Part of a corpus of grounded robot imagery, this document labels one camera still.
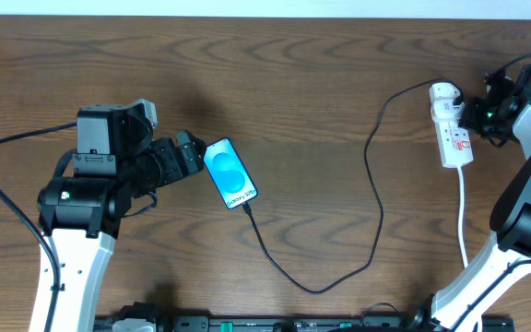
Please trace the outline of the blue Galaxy smartphone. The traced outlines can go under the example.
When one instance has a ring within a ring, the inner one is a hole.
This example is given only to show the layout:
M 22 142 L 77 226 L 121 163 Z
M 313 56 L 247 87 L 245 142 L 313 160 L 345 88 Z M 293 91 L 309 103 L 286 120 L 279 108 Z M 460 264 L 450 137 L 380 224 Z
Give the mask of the blue Galaxy smartphone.
M 239 207 L 258 196 L 253 179 L 227 137 L 207 146 L 204 163 L 227 209 Z

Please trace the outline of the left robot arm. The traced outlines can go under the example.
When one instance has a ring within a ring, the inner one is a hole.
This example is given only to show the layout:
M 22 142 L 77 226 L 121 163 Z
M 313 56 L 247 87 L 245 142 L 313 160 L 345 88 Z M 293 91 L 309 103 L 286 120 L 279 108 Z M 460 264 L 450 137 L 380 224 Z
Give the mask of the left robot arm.
M 97 104 L 77 114 L 74 173 L 57 167 L 38 196 L 41 251 L 32 331 L 90 331 L 120 223 L 132 201 L 204 168 L 206 143 L 187 130 L 155 139 L 155 106 Z

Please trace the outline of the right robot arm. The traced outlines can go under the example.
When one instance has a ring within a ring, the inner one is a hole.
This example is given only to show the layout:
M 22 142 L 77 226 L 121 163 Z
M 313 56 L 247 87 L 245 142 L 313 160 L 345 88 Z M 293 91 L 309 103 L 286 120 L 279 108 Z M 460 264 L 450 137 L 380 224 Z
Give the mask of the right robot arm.
M 482 331 L 482 315 L 514 283 L 531 274 L 531 65 L 517 79 L 503 68 L 487 75 L 487 95 L 464 102 L 450 82 L 430 88 L 431 118 L 442 165 L 460 171 L 473 160 L 469 133 L 497 148 L 513 141 L 525 164 L 501 194 L 490 214 L 490 236 L 461 274 L 417 310 L 405 326 L 422 331 Z

